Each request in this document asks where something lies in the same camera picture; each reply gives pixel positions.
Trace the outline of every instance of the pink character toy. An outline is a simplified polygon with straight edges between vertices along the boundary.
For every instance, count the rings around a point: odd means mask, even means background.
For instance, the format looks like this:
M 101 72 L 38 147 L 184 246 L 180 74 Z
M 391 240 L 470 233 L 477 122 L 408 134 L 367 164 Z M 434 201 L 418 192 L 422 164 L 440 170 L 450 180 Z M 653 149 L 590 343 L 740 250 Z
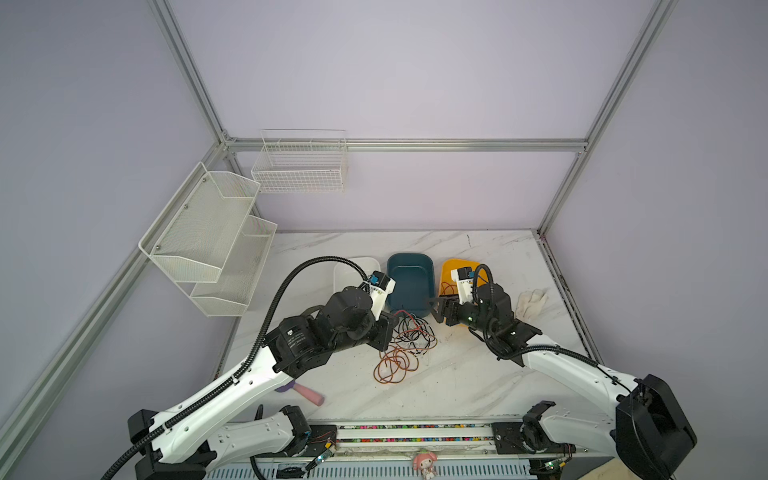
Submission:
M 432 480 L 435 477 L 435 462 L 437 462 L 437 455 L 434 453 L 419 453 L 413 459 L 413 469 L 420 470 L 424 480 Z

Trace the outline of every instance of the wall-mounted wire shelf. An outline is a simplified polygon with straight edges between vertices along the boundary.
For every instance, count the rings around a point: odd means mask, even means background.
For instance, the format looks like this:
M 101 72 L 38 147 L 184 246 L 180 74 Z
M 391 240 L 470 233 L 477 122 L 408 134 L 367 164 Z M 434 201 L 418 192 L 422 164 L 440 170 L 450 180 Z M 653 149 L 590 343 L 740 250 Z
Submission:
M 155 223 L 139 248 L 207 316 L 241 316 L 256 289 L 277 225 L 251 215 L 259 183 L 208 171 L 162 233 Z
M 346 180 L 343 130 L 263 130 L 251 174 L 265 194 L 341 192 Z

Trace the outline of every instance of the white work glove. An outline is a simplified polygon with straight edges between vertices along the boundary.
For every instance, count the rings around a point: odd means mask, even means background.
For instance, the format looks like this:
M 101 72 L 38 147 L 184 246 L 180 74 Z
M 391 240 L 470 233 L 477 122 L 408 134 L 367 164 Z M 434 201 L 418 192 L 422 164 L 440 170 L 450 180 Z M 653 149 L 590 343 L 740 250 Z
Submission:
M 547 303 L 547 298 L 549 298 L 547 294 L 538 289 L 532 292 L 521 293 L 520 297 L 518 297 L 518 308 L 515 310 L 515 318 L 523 322 L 535 319 L 541 313 L 544 304 Z

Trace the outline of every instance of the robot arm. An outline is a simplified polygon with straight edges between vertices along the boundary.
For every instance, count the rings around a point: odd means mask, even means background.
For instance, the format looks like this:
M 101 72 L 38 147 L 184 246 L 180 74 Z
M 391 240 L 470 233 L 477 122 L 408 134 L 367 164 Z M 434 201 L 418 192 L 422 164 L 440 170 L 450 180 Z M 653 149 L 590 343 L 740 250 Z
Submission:
M 325 306 L 284 319 L 265 336 L 266 348 L 259 349 L 250 364 L 244 359 L 172 409 L 134 414 L 128 421 L 134 444 L 163 429 L 141 451 L 144 457 L 136 464 L 137 480 L 169 474 L 203 478 L 206 472 L 252 455 L 302 452 L 310 428 L 298 407 L 287 406 L 268 419 L 228 422 L 261 396 L 325 365 L 334 352 L 366 343 L 386 350 L 396 320 L 382 309 L 394 288 L 394 280 L 374 272 L 368 283 L 334 293 Z M 238 378 L 243 366 L 247 369 Z M 168 428 L 169 419 L 229 382 L 222 392 Z
M 349 263 L 339 257 L 303 263 L 283 282 L 270 311 L 296 273 L 329 260 Z M 488 282 L 477 286 L 481 270 Z M 552 442 L 579 445 L 618 456 L 643 480 L 667 480 L 696 445 L 693 429 L 662 380 L 650 375 L 640 380 L 601 366 L 562 349 L 541 330 L 517 320 L 509 295 L 493 283 L 485 265 L 475 271 L 455 270 L 452 277 L 458 295 L 435 299 L 438 311 L 433 315 L 439 323 L 465 324 L 498 359 L 512 360 L 558 380 L 601 411 L 599 415 L 569 415 L 567 409 L 553 409 L 554 402 L 540 402 L 523 418 L 519 432 L 528 451 L 543 452 Z M 134 447 L 115 462 L 103 480 L 111 478 L 135 452 L 143 455 L 136 464 L 137 480 L 175 475 L 192 480 L 260 453 L 300 454 L 310 428 L 298 407 L 287 406 L 268 419 L 228 422 L 269 391 L 325 365 L 334 352 L 365 343 L 385 351 L 396 320 L 382 309 L 394 288 L 394 280 L 375 272 L 368 283 L 334 293 L 325 306 L 284 319 L 262 337 L 266 348 L 256 348 L 252 359 L 244 359 L 189 399 L 164 412 L 136 413 L 128 422 Z M 265 333 L 270 319 L 268 313 L 262 328 Z
M 481 271 L 488 283 L 477 286 Z M 585 397 L 599 415 L 571 415 L 543 401 L 524 417 L 520 443 L 543 452 L 552 443 L 574 444 L 619 457 L 643 480 L 668 480 L 696 445 L 693 428 L 669 386 L 649 375 L 637 379 L 561 348 L 541 330 L 515 318 L 511 300 L 493 283 L 486 265 L 451 272 L 458 294 L 435 299 L 439 323 L 472 329 L 498 359 L 509 359 L 558 380 Z

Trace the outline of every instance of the purple brush handle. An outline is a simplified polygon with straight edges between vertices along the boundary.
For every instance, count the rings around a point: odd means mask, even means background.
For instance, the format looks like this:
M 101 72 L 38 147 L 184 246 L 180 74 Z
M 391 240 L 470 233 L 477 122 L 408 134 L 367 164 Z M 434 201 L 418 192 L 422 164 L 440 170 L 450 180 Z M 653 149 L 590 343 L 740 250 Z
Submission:
M 288 390 L 291 390 L 294 385 L 296 385 L 296 380 L 291 380 L 285 385 L 277 387 L 275 389 L 275 392 L 280 392 L 280 393 L 287 392 Z

